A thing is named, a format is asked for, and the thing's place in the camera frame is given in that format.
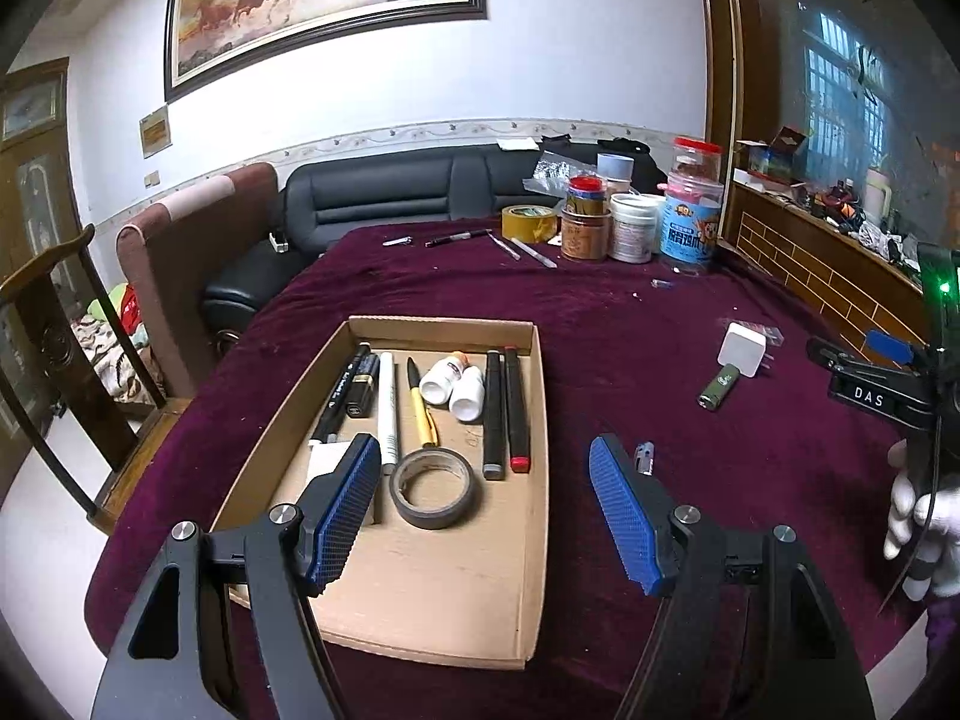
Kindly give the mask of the white gloved right hand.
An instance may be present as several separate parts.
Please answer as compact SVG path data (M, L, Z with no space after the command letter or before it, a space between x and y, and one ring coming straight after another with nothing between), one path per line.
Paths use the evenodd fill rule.
M939 489L921 493L911 476L910 441L901 439L887 454L896 470L890 489L890 509L884 557L892 561L910 544L916 548L901 590L911 601L928 595L958 595L958 475L950 473Z

